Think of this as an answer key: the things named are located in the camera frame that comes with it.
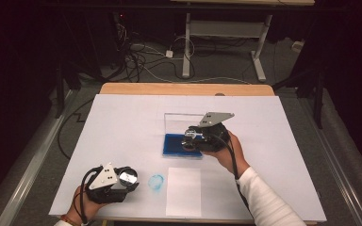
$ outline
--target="white sleeve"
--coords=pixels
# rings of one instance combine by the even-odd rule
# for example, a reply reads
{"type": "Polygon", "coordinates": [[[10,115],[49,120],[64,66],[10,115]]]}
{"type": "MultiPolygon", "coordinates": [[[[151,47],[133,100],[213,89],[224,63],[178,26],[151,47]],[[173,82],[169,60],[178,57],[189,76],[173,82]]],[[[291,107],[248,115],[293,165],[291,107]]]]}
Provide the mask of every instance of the white sleeve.
{"type": "Polygon", "coordinates": [[[305,225],[296,212],[257,175],[252,167],[243,172],[239,178],[239,185],[257,226],[305,225]]]}
{"type": "Polygon", "coordinates": [[[63,220],[58,221],[54,226],[72,226],[68,222],[64,222],[63,220]]]}

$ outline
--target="sheet of paper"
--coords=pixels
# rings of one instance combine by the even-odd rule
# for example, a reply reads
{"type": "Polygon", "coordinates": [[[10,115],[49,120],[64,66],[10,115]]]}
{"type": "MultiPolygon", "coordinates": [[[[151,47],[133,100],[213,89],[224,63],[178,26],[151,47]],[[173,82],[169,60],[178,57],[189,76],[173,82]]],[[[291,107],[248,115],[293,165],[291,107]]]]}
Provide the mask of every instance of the sheet of paper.
{"type": "Polygon", "coordinates": [[[200,217],[201,170],[169,168],[167,216],[200,217]]]}

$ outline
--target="hand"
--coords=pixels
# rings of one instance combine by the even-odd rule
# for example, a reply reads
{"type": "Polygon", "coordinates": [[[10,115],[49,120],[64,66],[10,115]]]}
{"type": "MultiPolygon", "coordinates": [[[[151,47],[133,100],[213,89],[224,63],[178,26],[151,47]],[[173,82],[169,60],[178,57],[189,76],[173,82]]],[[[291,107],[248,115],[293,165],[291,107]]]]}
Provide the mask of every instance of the hand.
{"type": "Polygon", "coordinates": [[[72,205],[70,206],[69,211],[66,214],[68,219],[70,219],[72,222],[74,222],[76,224],[79,224],[79,225],[81,225],[81,223],[82,223],[82,219],[78,215],[78,213],[81,214],[80,195],[83,195],[84,213],[85,213],[85,216],[87,217],[88,221],[90,221],[96,215],[96,213],[99,211],[100,208],[107,205],[107,203],[98,204],[96,202],[91,201],[88,198],[87,193],[85,193],[85,188],[84,188],[84,193],[83,194],[80,194],[80,192],[81,192],[81,186],[79,186],[77,188],[77,190],[75,191],[75,193],[74,193],[74,203],[72,203],[72,205]]]}
{"type": "MultiPolygon", "coordinates": [[[[231,148],[234,148],[234,154],[237,162],[238,177],[240,177],[245,170],[250,168],[250,166],[248,162],[245,160],[245,157],[243,156],[242,146],[240,146],[239,139],[230,131],[228,131],[228,134],[231,137],[230,141],[228,142],[228,145],[231,148]]],[[[202,153],[217,158],[217,160],[219,160],[220,164],[223,167],[225,167],[226,169],[228,169],[228,171],[234,174],[231,154],[226,147],[216,153],[205,152],[205,151],[202,151],[202,153]]]]}

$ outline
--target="desk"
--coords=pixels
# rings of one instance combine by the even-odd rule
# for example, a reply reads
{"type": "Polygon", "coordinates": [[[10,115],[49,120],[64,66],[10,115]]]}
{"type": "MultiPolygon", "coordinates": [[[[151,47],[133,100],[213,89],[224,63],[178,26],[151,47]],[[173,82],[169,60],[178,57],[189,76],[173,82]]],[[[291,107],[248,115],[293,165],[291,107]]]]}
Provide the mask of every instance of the desk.
{"type": "MultiPolygon", "coordinates": [[[[173,0],[176,2],[193,3],[223,3],[223,4],[244,4],[244,5],[268,5],[268,6],[313,6],[314,0],[173,0]]],[[[190,65],[190,36],[217,36],[237,38],[258,38],[258,45],[255,51],[251,52],[252,61],[255,66],[257,78],[260,82],[266,81],[263,67],[260,62],[260,54],[270,28],[272,15],[267,15],[263,23],[243,22],[220,22],[220,21],[196,21],[190,18],[187,13],[185,31],[185,53],[182,76],[189,77],[190,65]]]]}
{"type": "Polygon", "coordinates": [[[140,185],[123,203],[101,209],[97,218],[253,223],[233,175],[216,159],[161,155],[164,113],[207,111],[235,113],[224,125],[239,136],[250,164],[307,223],[326,220],[281,103],[265,85],[105,84],[94,100],[50,215],[65,213],[83,174],[110,161],[114,167],[134,168],[140,185]],[[236,94],[211,96],[219,92],[236,94]],[[201,216],[166,216],[169,168],[200,171],[202,196],[197,202],[202,205],[201,216]],[[158,192],[148,185],[154,175],[162,175],[165,181],[158,192]]]}

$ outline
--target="dark background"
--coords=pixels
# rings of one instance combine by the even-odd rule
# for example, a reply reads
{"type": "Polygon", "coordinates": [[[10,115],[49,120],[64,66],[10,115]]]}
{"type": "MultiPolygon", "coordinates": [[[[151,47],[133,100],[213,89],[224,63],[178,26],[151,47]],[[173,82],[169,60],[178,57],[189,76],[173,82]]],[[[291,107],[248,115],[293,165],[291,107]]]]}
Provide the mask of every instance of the dark background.
{"type": "MultiPolygon", "coordinates": [[[[316,1],[316,5],[348,5],[350,10],[321,14],[315,21],[312,15],[274,15],[268,40],[306,39],[291,76],[313,62],[323,63],[325,87],[362,153],[362,0],[316,1]]],[[[125,16],[132,30],[155,40],[171,43],[174,34],[184,31],[183,14],[128,12],[125,16]]],[[[68,83],[76,86],[77,70],[68,62],[99,75],[99,65],[116,61],[116,54],[106,14],[61,13],[32,0],[0,1],[0,185],[52,104],[49,93],[56,85],[59,63],[68,83]]]]}

